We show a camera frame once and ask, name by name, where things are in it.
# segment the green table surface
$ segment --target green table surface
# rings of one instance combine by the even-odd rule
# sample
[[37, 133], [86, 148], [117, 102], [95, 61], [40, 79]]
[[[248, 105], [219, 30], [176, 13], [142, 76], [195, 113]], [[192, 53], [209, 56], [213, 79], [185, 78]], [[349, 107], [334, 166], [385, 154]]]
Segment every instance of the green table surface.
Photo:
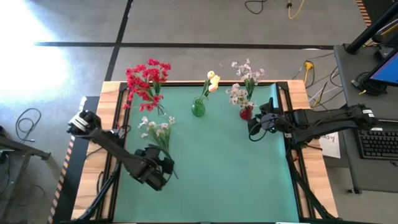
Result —
[[[179, 179], [173, 175], [156, 192], [122, 168], [114, 222], [298, 222], [282, 133], [251, 142], [239, 106], [229, 103], [227, 86], [210, 93], [205, 115], [195, 117], [192, 102], [202, 88], [162, 87], [163, 117], [139, 112], [142, 101], [134, 97], [126, 149], [133, 153], [150, 143], [137, 128], [143, 116], [157, 124], [174, 116], [170, 154]], [[261, 105], [270, 97], [277, 107], [275, 85], [257, 86], [252, 101]]]

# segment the paper sheet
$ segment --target paper sheet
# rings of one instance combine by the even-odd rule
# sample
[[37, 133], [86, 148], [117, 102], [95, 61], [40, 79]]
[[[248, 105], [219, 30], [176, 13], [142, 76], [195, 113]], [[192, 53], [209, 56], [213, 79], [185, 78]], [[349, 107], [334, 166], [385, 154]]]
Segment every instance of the paper sheet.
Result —
[[340, 159], [340, 147], [338, 144], [338, 133], [331, 133], [321, 136], [319, 139], [321, 145], [322, 154], [324, 156], [330, 156]]

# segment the computer monitor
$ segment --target computer monitor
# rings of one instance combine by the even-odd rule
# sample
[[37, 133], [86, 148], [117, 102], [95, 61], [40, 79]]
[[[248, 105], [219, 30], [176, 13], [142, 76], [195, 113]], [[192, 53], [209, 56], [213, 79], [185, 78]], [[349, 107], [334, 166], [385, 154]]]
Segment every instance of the computer monitor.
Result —
[[398, 48], [376, 66], [367, 78], [380, 84], [398, 86]]

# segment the monitor screen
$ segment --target monitor screen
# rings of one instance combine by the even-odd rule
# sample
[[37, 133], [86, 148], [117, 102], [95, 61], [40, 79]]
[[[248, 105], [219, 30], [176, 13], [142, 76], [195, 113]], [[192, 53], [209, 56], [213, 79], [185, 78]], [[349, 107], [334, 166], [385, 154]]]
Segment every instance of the monitor screen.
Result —
[[391, 52], [391, 57], [377, 71], [370, 76], [370, 79], [384, 82], [386, 85], [398, 85], [398, 54], [397, 51]]

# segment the yellow flower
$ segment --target yellow flower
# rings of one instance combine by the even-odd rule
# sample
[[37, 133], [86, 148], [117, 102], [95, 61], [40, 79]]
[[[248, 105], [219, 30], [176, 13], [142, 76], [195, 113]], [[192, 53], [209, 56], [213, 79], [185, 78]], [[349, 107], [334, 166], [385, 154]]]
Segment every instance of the yellow flower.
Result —
[[220, 81], [220, 77], [218, 75], [215, 75], [213, 78], [211, 78], [210, 83], [214, 85], [218, 85], [218, 82]]
[[207, 78], [211, 79], [211, 78], [214, 77], [214, 75], [215, 75], [215, 73], [213, 71], [210, 71], [210, 72], [207, 73]]
[[218, 85], [217, 84], [211, 84], [209, 86], [209, 92], [212, 93], [214, 91], [216, 91], [218, 89]]

